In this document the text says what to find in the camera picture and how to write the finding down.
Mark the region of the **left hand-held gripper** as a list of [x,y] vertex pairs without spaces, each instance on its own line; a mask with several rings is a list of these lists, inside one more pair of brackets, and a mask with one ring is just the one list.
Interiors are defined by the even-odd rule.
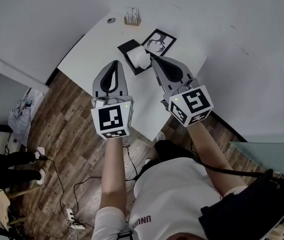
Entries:
[[132,96],[127,95],[120,61],[114,60],[102,68],[93,81],[93,93],[91,115],[96,133],[105,140],[128,136],[134,101]]

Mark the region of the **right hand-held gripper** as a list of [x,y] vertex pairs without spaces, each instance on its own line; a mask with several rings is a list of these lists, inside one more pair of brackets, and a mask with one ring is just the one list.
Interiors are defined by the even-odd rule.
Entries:
[[152,60],[152,67],[159,85],[165,91],[162,103],[184,127],[208,117],[213,102],[206,87],[193,78],[184,63],[170,57],[157,56]]

